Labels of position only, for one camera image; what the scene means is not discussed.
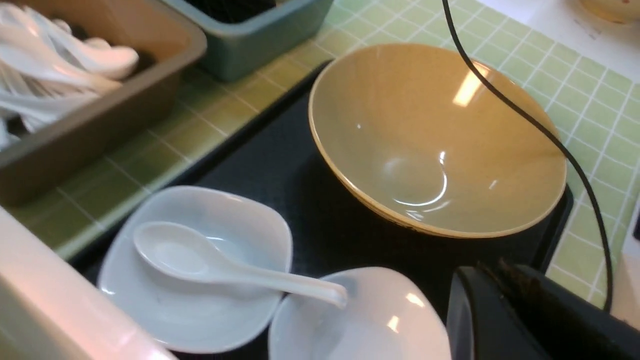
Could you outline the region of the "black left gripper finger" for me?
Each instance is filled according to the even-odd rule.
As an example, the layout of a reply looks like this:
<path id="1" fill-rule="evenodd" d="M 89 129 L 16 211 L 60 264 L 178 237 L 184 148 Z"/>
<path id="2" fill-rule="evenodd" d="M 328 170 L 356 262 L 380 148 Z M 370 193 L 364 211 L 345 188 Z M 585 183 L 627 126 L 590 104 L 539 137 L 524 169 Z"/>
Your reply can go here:
<path id="1" fill-rule="evenodd" d="M 540 272 L 501 260 L 452 276 L 453 360 L 637 360 L 639 331 Z"/>

